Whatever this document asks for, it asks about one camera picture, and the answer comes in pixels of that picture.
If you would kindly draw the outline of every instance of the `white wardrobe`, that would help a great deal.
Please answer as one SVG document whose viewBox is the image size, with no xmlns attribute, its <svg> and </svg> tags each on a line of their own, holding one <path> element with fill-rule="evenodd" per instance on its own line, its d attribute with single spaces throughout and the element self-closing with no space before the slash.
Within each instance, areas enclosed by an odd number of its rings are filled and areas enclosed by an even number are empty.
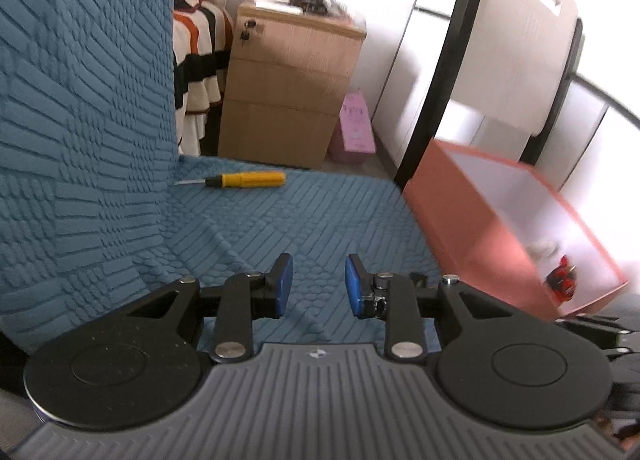
<svg viewBox="0 0 640 460">
<path fill-rule="evenodd" d="M 414 132 L 456 0 L 416 0 L 373 116 L 373 127 L 396 166 Z M 453 100 L 436 138 L 518 160 L 530 133 L 490 119 Z"/>
</svg>

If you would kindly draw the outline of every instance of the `bed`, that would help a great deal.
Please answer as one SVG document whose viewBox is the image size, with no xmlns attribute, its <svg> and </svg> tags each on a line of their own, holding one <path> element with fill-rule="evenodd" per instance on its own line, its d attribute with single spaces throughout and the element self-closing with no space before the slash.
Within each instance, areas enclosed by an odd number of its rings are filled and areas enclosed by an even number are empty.
<svg viewBox="0 0 640 460">
<path fill-rule="evenodd" d="M 217 153 L 233 40 L 232 21 L 224 2 L 174 0 L 175 124 L 182 154 Z M 207 130 L 209 138 L 203 140 Z"/>
<path fill-rule="evenodd" d="M 33 352 L 160 284 L 221 284 L 280 252 L 294 259 L 290 300 L 284 318 L 256 323 L 258 344 L 380 344 L 384 323 L 351 315 L 347 254 L 438 280 L 389 180 L 288 170 L 276 190 L 174 185 L 255 166 L 178 156 L 173 0 L 10 1 L 0 0 L 0 331 L 15 345 Z"/>
</svg>

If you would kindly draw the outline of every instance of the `items on nightstand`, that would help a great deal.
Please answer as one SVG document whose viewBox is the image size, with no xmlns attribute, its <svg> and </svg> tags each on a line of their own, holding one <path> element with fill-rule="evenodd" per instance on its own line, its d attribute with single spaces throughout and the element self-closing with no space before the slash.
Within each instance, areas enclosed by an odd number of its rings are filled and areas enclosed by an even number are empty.
<svg viewBox="0 0 640 460">
<path fill-rule="evenodd" d="M 345 13 L 294 16 L 243 3 L 218 155 L 319 169 L 366 31 Z"/>
<path fill-rule="evenodd" d="M 266 8 L 267 10 L 276 10 L 286 14 L 302 14 L 302 9 L 295 5 L 289 5 L 289 0 L 254 0 L 256 8 Z"/>
</svg>

